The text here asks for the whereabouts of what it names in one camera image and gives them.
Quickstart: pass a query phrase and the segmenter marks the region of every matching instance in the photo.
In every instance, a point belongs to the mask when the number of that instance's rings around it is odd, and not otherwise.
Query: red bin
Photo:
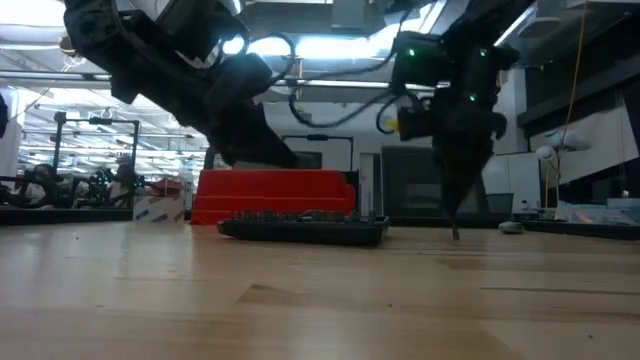
[[[355,190],[337,170],[203,170],[191,224],[215,225],[232,212],[355,209]]]

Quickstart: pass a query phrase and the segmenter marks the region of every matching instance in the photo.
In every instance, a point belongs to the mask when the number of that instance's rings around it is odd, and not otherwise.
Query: black cable
[[[213,64],[211,65],[211,68],[216,68],[218,67],[218,65],[220,65],[222,63],[222,58],[224,58],[224,43],[226,41],[220,41],[220,44],[218,44],[218,54],[216,55],[216,60],[213,62]]]
[[[289,57],[290,57],[289,61],[287,62],[287,65],[285,66],[284,70],[271,79],[269,86],[272,86],[272,85],[275,85],[275,83],[277,83],[278,81],[283,80],[291,72],[291,69],[293,69],[293,66],[296,64],[296,45],[293,43],[291,38],[289,38],[287,35],[283,33],[271,33],[265,36],[260,36],[255,39],[252,39],[250,43],[254,43],[256,41],[263,40],[266,38],[278,38],[278,39],[284,40],[284,42],[286,42],[287,45],[289,46]]]
[[[400,19],[400,23],[398,24],[398,31],[396,33],[396,37],[398,36],[398,34],[400,34],[400,32],[402,30],[402,24],[404,24],[404,22],[407,20],[407,18],[411,14],[412,10],[413,9],[410,8],[404,13],[404,15],[402,15],[402,18]],[[393,56],[395,54],[396,54],[395,47],[391,46],[391,50],[389,51],[389,54],[379,64],[375,64],[375,65],[368,66],[368,67],[361,68],[361,69],[349,69],[349,70],[342,70],[342,71],[327,72],[327,73],[323,73],[323,74],[320,74],[320,75],[312,76],[310,78],[300,79],[300,81],[297,83],[296,86],[291,87],[291,94],[289,95],[289,110],[291,110],[291,114],[293,115],[293,117],[296,118],[296,120],[298,120],[299,123],[304,124],[304,125],[306,125],[308,127],[311,127],[311,128],[315,128],[315,129],[332,128],[332,127],[340,126],[340,125],[350,121],[351,119],[353,119],[357,115],[361,114],[368,107],[370,107],[371,105],[375,104],[377,101],[389,96],[390,92],[387,91],[387,92],[384,92],[384,93],[374,97],[373,99],[367,101],[365,104],[360,106],[354,112],[344,116],[343,118],[341,118],[339,120],[336,120],[336,121],[328,123],[328,124],[314,124],[314,123],[306,120],[302,116],[302,114],[300,114],[300,112],[298,111],[298,109],[295,106],[295,103],[296,103],[296,100],[297,100],[296,93],[302,87],[304,82],[307,82],[307,81],[322,80],[322,79],[326,79],[326,78],[329,78],[329,77],[335,77],[335,76],[360,75],[360,74],[365,74],[365,73],[368,73],[368,72],[372,72],[372,71],[376,71],[376,70],[382,69],[383,67],[385,67],[391,61],[391,59],[393,58]]]
[[[382,134],[390,135],[390,134],[393,134],[395,132],[394,130],[385,130],[385,129],[383,129],[382,128],[382,124],[380,122],[382,121],[382,114],[385,112],[385,110],[387,110],[387,108],[389,108],[389,106],[393,105],[395,102],[397,102],[398,100],[400,100],[404,96],[408,97],[409,100],[411,100],[411,105],[412,105],[412,107],[413,107],[413,109],[415,111],[422,110],[424,108],[423,107],[423,101],[425,99],[429,99],[426,96],[418,98],[418,96],[416,96],[416,94],[412,93],[409,90],[406,90],[404,92],[404,94],[398,94],[398,95],[395,95],[394,97],[392,97],[391,99],[389,99],[389,101],[387,101],[384,105],[382,105],[382,107],[380,108],[380,111],[378,111],[378,114],[376,115],[376,128]]]
[[[372,99],[370,99],[366,103],[360,105],[360,107],[358,107],[352,113],[344,116],[343,118],[341,118],[339,120],[336,120],[336,121],[330,122],[330,123],[326,123],[326,124],[315,124],[315,123],[305,119],[302,116],[302,114],[300,114],[298,109],[296,109],[296,94],[295,93],[289,95],[289,110],[291,110],[291,113],[298,120],[298,122],[300,122],[301,124],[306,125],[307,127],[310,127],[310,128],[313,128],[313,129],[328,129],[328,128],[334,128],[334,127],[340,126],[342,124],[345,124],[346,122],[350,121],[354,117],[362,114],[362,112],[367,110],[371,105],[373,105],[376,102],[386,98],[390,94],[391,94],[390,91],[388,91],[388,90],[384,91],[384,92],[374,96]]]
[[[380,122],[382,121],[382,114],[384,113],[384,111],[387,110],[389,106],[393,105],[393,103],[398,101],[398,99],[400,99],[401,97],[402,95],[394,95],[391,99],[389,99],[389,101],[387,101],[384,105],[382,105],[382,107],[380,108],[380,111],[378,111],[378,114],[376,115],[376,129],[378,129],[380,133],[384,135],[391,135],[395,132],[393,130],[383,129],[382,124]]]
[[[242,48],[237,55],[245,55],[247,51],[249,51],[249,45],[251,45],[253,41],[249,38],[249,35],[246,32],[242,32],[240,37],[242,38]]]

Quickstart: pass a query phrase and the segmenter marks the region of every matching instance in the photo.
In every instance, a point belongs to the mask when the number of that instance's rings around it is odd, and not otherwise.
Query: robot
[[[394,5],[408,15],[433,1],[396,0]],[[293,66],[295,50],[286,36],[273,34],[291,46],[291,63],[272,76],[260,57],[247,53],[249,31],[221,1],[172,0],[155,21],[140,10],[119,11],[116,2],[66,0],[64,16],[75,50],[112,75],[114,97],[132,103],[138,94],[146,96],[181,125],[205,134],[228,164],[299,166],[267,125],[262,104],[253,100]],[[496,79],[516,63],[518,53],[493,43],[532,3],[471,0],[442,35],[400,32],[385,61],[395,56],[389,91],[412,100],[398,110],[400,138],[433,137],[443,176],[441,209],[454,225],[454,238],[457,209],[493,155],[492,137],[506,131],[505,117],[492,111],[500,91]],[[192,65],[236,36],[245,39],[239,54],[225,61],[218,57],[207,68]],[[436,89],[428,103],[406,89],[406,84],[435,86],[444,80],[451,85]],[[292,88],[290,104],[296,93]],[[295,107],[290,108],[296,116]]]

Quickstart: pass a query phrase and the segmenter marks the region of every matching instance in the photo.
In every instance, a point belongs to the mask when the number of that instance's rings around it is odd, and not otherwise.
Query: yellow cable
[[[390,118],[387,120],[387,127],[395,132],[400,131],[400,125],[398,124],[398,119]]]
[[[567,111],[567,119],[564,123],[564,129],[562,131],[562,138],[560,139],[560,146],[558,147],[558,154],[562,151],[564,147],[564,138],[567,136],[567,129],[569,128],[569,122],[571,121],[571,112],[573,111],[573,104],[576,99],[576,89],[578,88],[578,73],[580,71],[580,59],[582,58],[582,47],[584,44],[584,34],[585,28],[587,27],[587,8],[589,4],[589,0],[584,1],[584,6],[582,7],[582,21],[580,24],[580,38],[578,40],[578,54],[576,55],[576,67],[573,73],[573,85],[571,88],[571,98],[569,99],[569,110]],[[547,165],[547,181],[545,185],[545,207],[548,205],[549,200],[549,165]]]

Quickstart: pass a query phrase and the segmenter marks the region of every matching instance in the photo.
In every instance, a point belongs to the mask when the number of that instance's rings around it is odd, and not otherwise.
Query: wooden table
[[[2,359],[640,359],[640,246],[392,229],[366,250],[212,228],[0,228]]]

